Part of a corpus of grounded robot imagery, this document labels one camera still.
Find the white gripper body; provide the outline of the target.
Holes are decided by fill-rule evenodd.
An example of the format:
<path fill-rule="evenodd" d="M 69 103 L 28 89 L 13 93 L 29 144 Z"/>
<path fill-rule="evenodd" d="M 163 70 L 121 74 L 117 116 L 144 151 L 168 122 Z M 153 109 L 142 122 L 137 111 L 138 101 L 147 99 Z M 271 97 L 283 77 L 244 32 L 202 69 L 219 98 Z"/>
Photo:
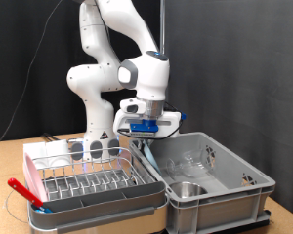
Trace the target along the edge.
<path fill-rule="evenodd" d="M 118 110 L 113 131 L 118 135 L 134 138 L 176 137 L 181 124 L 181 113 L 165 111 L 160 117 L 148 119 L 140 114 Z"/>

